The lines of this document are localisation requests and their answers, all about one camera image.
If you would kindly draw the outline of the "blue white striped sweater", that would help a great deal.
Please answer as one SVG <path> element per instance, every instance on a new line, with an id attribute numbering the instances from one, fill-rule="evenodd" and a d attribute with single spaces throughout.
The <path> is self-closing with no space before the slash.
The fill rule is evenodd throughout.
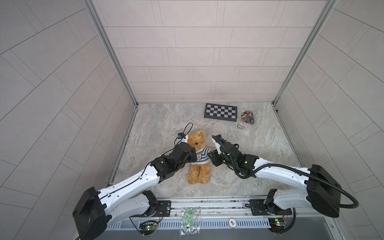
<path id="1" fill-rule="evenodd" d="M 201 150 L 196 152 L 196 154 L 197 154 L 197 161 L 196 162 L 192 162 L 191 164 L 192 165 L 204 165 L 204 164 L 209 163 L 211 161 L 209 153 L 211 153 L 211 152 L 212 152 L 212 149 L 210 149 L 208 147 L 202 148 Z"/>

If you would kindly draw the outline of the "brown teddy bear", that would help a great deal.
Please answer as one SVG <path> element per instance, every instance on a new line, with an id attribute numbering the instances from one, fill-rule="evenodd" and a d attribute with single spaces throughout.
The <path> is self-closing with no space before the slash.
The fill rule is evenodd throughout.
<path id="1" fill-rule="evenodd" d="M 207 184 L 211 178 L 211 158 L 209 153 L 212 149 L 206 147 L 206 135 L 204 131 L 197 131 L 188 134 L 187 143 L 194 147 L 197 154 L 197 161 L 191 163 L 188 182 L 191 185 L 201 183 Z"/>

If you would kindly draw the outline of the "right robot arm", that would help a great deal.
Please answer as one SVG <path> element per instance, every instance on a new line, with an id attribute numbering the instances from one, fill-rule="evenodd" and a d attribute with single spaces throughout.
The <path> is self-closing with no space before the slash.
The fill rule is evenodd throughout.
<path id="1" fill-rule="evenodd" d="M 264 200 L 268 212 L 293 208 L 313 208 L 324 216 L 337 218 L 340 215 L 341 193 L 335 188 L 336 181 L 326 171 L 313 166 L 312 169 L 276 164 L 254 155 L 242 154 L 238 145 L 230 142 L 215 142 L 216 150 L 211 154 L 214 165 L 225 164 L 239 178 L 263 178 L 292 187 L 290 190 L 271 189 Z"/>

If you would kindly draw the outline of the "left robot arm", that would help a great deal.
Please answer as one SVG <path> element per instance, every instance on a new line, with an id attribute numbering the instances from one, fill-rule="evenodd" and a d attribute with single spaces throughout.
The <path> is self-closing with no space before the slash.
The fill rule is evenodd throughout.
<path id="1" fill-rule="evenodd" d="M 187 163 L 197 161 L 196 149 L 187 143 L 176 145 L 169 155 L 149 162 L 139 173 L 113 186 L 85 190 L 72 212 L 79 240 L 94 240 L 106 228 L 136 215 L 152 215 L 158 205 L 149 188 L 169 179 Z"/>

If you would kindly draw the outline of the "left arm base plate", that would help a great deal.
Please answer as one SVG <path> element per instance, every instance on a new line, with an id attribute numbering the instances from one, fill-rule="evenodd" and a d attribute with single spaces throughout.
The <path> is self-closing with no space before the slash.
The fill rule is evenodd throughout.
<path id="1" fill-rule="evenodd" d="M 159 201 L 156 210 L 151 214 L 141 214 L 134 215 L 134 218 L 159 218 L 159 217 L 169 217 L 171 214 L 171 201 Z"/>

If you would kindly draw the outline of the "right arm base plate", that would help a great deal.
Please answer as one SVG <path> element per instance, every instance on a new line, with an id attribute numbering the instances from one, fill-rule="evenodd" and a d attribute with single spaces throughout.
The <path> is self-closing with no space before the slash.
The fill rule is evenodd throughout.
<path id="1" fill-rule="evenodd" d="M 282 216 L 282 215 L 292 215 L 292 209 L 282 210 L 279 207 L 267 207 L 265 205 L 265 199 L 251 199 L 246 207 L 251 209 L 253 216 Z"/>

